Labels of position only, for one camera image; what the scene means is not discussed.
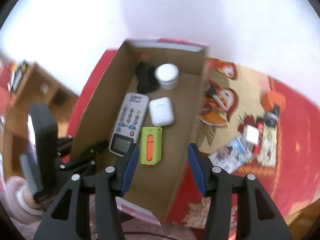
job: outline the black cable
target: black cable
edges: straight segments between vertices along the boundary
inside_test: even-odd
[[[159,234],[155,234],[155,233],[148,233],[148,232],[123,232],[125,235],[149,235],[149,236],[159,236],[162,238],[167,238],[167,239],[171,239],[171,240],[178,240],[177,238],[173,238],[170,236],[164,236],[164,235],[159,235]]]

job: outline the orange object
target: orange object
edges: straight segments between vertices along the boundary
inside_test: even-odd
[[[153,135],[148,135],[148,144],[147,144],[147,161],[151,162],[153,158]]]
[[[201,115],[202,119],[208,123],[212,124],[222,124],[225,123],[227,120],[220,117],[216,112],[211,111],[208,114]]]
[[[282,93],[276,91],[267,91],[260,100],[263,109],[266,112],[271,112],[275,105],[280,107],[280,112],[285,110],[285,97]]]

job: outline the remote control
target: remote control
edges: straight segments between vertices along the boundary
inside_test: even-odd
[[[138,93],[128,93],[122,102],[113,129],[110,152],[124,156],[132,143],[137,143],[147,112],[149,97]]]

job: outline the screw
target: screw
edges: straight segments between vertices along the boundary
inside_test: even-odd
[[[215,167],[212,168],[212,171],[213,171],[214,173],[220,173],[220,172],[221,172],[221,168],[215,166]]]
[[[107,172],[107,173],[112,173],[112,172],[114,172],[114,171],[115,171],[115,168],[112,167],[112,166],[109,166],[109,167],[106,168],[106,172]]]
[[[76,181],[76,180],[80,179],[80,175],[79,174],[74,174],[74,175],[72,175],[71,179],[73,181]]]
[[[254,175],[251,174],[251,173],[248,174],[247,177],[248,177],[249,180],[255,180],[255,179],[256,179],[256,176],[254,176]]]

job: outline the orange strap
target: orange strap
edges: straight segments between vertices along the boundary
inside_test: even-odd
[[[153,158],[153,135],[148,135],[148,144],[147,144],[147,161],[152,161]]]

